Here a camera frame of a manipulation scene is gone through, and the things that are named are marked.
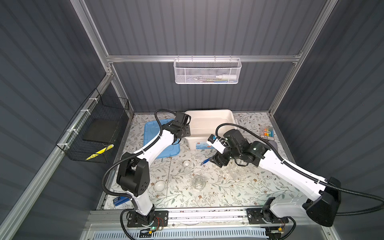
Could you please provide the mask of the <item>clear test tube rack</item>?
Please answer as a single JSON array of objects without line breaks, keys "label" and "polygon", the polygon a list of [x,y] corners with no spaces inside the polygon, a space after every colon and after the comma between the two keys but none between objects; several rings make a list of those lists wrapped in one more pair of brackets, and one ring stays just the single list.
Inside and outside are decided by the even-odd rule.
[{"label": "clear test tube rack", "polygon": [[237,181],[240,176],[240,167],[236,163],[231,162],[225,168],[230,177]]}]

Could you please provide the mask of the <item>blue plastic tweezers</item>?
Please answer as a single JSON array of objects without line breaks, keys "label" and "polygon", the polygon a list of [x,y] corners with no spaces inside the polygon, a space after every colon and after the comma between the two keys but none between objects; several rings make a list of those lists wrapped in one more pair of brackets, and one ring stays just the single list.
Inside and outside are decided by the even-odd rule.
[{"label": "blue plastic tweezers", "polygon": [[201,166],[203,166],[204,164],[208,163],[210,160],[211,160],[211,158],[208,158],[208,159],[204,160],[204,161],[201,163]]}]

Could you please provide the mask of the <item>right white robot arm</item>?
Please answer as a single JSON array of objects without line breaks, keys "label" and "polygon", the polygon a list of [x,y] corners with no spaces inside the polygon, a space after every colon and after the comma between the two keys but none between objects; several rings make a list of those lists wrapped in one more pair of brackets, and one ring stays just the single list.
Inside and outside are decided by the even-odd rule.
[{"label": "right white robot arm", "polygon": [[302,193],[300,198],[268,198],[259,212],[266,223],[288,217],[309,217],[321,226],[333,225],[341,194],[321,184],[327,179],[280,159],[271,143],[249,143],[236,129],[227,131],[222,138],[210,135],[207,144],[217,151],[210,161],[218,167],[227,166],[231,160],[240,167],[252,164],[285,180]]}]

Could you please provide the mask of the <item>white plastic storage bin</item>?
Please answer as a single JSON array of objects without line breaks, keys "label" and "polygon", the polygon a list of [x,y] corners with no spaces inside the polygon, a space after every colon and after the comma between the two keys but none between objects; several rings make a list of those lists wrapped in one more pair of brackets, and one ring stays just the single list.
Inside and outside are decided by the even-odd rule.
[{"label": "white plastic storage bin", "polygon": [[231,110],[199,110],[186,111],[191,117],[189,123],[191,135],[186,137],[190,150],[211,150],[207,144],[210,135],[214,135],[216,128],[223,123],[238,124]]}]

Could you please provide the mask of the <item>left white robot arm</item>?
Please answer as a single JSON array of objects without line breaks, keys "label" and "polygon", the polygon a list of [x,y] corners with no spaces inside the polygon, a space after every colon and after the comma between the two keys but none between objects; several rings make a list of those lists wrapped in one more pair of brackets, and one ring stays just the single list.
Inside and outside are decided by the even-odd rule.
[{"label": "left white robot arm", "polygon": [[128,154],[130,159],[119,165],[116,182],[128,194],[136,213],[142,216],[148,216],[154,208],[147,192],[151,183],[151,164],[167,147],[191,135],[192,117],[190,115],[163,109],[157,110],[155,113],[163,111],[173,114],[173,120],[161,124],[159,118],[155,116],[159,132],[141,149],[133,154]]}]

